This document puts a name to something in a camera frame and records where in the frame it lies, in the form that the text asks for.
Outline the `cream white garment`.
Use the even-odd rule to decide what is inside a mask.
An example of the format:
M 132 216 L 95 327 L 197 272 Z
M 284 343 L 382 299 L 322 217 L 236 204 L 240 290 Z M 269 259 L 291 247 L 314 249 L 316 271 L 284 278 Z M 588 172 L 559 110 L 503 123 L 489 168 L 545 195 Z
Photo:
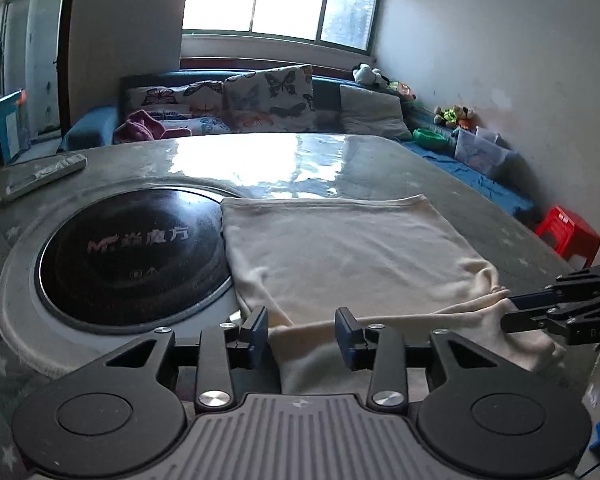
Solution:
M 498 270 L 424 196 L 227 198 L 222 225 L 240 304 L 268 309 L 283 393 L 365 393 L 370 374 L 349 370 L 336 343 L 340 307 L 415 344 L 447 328 L 553 382 L 566 378 L 565 349 L 550 336 L 503 333 L 513 304 Z

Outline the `red plastic stool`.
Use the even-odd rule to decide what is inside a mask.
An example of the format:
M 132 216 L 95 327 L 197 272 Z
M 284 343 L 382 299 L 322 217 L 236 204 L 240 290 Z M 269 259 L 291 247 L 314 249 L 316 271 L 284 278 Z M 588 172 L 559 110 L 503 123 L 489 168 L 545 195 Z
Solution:
M 600 250 L 600 234 L 575 212 L 554 206 L 535 234 L 577 269 L 590 268 Z

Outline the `black round induction cooker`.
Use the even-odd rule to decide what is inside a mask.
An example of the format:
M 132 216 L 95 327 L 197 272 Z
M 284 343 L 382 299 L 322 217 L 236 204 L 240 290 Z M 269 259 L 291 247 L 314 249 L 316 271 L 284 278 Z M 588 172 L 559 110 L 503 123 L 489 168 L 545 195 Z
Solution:
M 59 321 L 92 334 L 139 334 L 191 318 L 232 284 L 222 199 L 158 186 L 88 204 L 38 254 L 38 298 Z

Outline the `clear plastic storage box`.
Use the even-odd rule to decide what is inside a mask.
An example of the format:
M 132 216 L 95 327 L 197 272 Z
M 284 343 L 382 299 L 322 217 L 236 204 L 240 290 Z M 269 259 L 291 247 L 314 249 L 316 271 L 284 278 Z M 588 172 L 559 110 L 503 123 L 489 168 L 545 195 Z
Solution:
M 498 143 L 500 135 L 478 127 L 476 132 L 463 128 L 454 131 L 454 158 L 491 180 L 504 178 L 518 154 Z

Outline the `colourful plush toys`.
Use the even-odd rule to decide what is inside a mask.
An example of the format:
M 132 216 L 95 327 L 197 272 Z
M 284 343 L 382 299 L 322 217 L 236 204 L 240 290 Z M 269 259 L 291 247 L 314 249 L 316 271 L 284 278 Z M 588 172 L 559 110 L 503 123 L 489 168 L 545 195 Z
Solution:
M 475 111 L 459 105 L 448 108 L 438 106 L 434 109 L 434 123 L 449 129 L 472 130 L 475 127 Z

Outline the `green bowl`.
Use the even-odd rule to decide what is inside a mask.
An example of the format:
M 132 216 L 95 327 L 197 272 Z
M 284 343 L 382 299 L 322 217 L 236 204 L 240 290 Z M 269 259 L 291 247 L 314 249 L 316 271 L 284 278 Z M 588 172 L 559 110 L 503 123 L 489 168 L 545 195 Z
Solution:
M 449 145 L 448 138 L 443 133 L 434 130 L 417 128 L 412 135 L 414 142 L 425 150 L 440 152 Z

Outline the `grey cushion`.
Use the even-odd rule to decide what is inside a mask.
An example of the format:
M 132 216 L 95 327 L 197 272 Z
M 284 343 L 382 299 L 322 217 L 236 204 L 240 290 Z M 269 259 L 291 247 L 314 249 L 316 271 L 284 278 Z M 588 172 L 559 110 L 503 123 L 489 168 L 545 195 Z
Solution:
M 412 140 L 404 122 L 401 101 L 388 93 L 340 86 L 340 122 L 347 134 Z

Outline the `flat butterfly pillow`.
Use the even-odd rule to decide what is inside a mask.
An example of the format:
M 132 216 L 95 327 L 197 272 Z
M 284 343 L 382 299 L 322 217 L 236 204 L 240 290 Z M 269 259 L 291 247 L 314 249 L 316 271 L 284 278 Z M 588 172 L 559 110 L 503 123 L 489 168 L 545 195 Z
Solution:
M 223 120 L 223 90 L 218 80 L 129 88 L 124 92 L 125 114 L 144 110 L 166 129 L 187 128 L 193 134 L 231 133 Z

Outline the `pink crumpled garment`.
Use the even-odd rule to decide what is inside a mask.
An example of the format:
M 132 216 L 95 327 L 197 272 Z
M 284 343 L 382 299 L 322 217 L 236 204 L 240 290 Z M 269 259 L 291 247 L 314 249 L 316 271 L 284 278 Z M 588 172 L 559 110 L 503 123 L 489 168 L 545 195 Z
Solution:
M 192 130 L 189 128 L 168 129 L 146 110 L 137 110 L 129 114 L 124 123 L 114 130 L 114 144 L 187 138 L 191 135 Z

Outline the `blue corner sofa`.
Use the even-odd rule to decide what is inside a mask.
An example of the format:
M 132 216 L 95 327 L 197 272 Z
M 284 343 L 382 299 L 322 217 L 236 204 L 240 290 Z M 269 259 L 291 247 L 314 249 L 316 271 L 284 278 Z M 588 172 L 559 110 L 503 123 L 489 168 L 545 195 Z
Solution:
M 90 110 L 62 138 L 70 152 L 171 136 L 250 132 L 338 133 L 383 136 L 452 174 L 520 221 L 534 203 L 498 183 L 507 159 L 477 171 L 464 162 L 421 148 L 408 128 L 403 102 L 387 90 L 317 76 L 313 66 L 255 72 L 178 72 L 126 76 L 113 106 Z

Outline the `grey remote control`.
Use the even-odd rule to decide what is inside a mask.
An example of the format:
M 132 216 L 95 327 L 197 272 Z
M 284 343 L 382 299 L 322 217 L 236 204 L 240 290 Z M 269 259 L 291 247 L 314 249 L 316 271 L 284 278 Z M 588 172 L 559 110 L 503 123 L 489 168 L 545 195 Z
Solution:
M 76 174 L 87 166 L 87 157 L 81 154 L 71 155 L 59 159 L 58 162 L 36 170 L 30 176 L 27 176 L 15 183 L 9 184 L 0 195 L 0 205 L 8 204 L 18 198 L 49 185 L 55 181 Z

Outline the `upright butterfly pillow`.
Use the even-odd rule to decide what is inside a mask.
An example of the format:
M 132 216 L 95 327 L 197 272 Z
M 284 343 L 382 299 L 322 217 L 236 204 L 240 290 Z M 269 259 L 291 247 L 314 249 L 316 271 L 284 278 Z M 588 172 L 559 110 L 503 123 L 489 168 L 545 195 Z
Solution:
M 316 126 L 313 67 L 293 65 L 224 81 L 225 115 L 234 131 L 311 132 Z

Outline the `panda plush toy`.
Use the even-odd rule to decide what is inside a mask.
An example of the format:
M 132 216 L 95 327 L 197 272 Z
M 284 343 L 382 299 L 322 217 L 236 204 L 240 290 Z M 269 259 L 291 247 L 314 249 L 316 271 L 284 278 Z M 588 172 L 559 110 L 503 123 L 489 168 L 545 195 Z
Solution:
M 353 67 L 353 80 L 367 88 L 387 89 L 390 80 L 381 73 L 379 68 L 371 68 L 368 64 L 360 63 Z

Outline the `blue children's cabinet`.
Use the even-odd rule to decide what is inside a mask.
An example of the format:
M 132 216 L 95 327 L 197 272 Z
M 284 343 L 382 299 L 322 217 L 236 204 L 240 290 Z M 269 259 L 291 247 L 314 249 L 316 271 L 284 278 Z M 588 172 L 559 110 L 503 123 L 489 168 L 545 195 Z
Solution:
M 0 98 L 0 145 L 5 165 L 31 147 L 26 104 L 24 89 Z

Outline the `window with frame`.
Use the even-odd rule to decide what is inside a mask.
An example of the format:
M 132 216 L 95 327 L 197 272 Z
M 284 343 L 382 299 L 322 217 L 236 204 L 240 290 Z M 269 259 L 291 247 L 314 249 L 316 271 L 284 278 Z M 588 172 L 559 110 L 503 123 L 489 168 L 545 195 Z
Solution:
M 367 52 L 377 6 L 378 0 L 185 0 L 182 29 Z

